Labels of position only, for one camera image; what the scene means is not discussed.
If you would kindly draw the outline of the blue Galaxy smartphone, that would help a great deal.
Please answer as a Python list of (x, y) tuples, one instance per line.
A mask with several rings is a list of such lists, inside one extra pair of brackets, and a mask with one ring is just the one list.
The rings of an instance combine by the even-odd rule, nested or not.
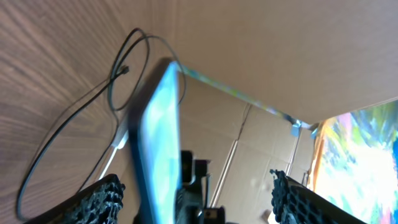
[(163, 58), (137, 89), (127, 111), (140, 223), (175, 223), (175, 198), (182, 187), (178, 125), (177, 63)]

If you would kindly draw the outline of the white power strip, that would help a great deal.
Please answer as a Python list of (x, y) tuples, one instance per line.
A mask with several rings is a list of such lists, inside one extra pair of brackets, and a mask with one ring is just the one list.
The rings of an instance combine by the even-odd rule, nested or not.
[(121, 125), (116, 131), (116, 135), (111, 143), (111, 146), (115, 149), (122, 149), (128, 140), (128, 128), (127, 125)]

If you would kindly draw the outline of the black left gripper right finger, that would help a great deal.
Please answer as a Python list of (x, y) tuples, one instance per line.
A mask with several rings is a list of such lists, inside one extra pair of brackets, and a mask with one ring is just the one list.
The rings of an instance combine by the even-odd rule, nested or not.
[(364, 224), (287, 176), (284, 171), (271, 169), (270, 173), (274, 178), (271, 205), (277, 223)]

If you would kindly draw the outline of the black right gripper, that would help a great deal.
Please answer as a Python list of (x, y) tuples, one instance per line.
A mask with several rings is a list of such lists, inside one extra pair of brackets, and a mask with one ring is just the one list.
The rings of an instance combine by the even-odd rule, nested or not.
[(175, 198), (176, 224), (225, 224), (223, 207), (209, 205), (209, 160), (196, 159), (190, 151), (181, 152), (182, 186)]

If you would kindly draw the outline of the colourful painted sheet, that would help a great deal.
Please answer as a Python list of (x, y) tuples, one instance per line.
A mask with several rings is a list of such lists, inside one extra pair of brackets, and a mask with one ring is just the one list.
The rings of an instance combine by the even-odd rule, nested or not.
[(365, 223), (397, 223), (397, 102), (319, 124), (308, 188)]

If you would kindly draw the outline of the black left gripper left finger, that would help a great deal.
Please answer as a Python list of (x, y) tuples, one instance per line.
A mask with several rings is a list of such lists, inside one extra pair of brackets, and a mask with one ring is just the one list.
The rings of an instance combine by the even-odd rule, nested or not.
[(117, 223), (125, 185), (109, 174), (27, 224)]

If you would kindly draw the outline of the brown cardboard wall panel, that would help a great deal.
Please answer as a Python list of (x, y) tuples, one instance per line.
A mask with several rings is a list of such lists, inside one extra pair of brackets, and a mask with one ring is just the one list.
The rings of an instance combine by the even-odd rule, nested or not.
[(183, 64), (314, 124), (397, 98), (396, 1), (122, 1)]

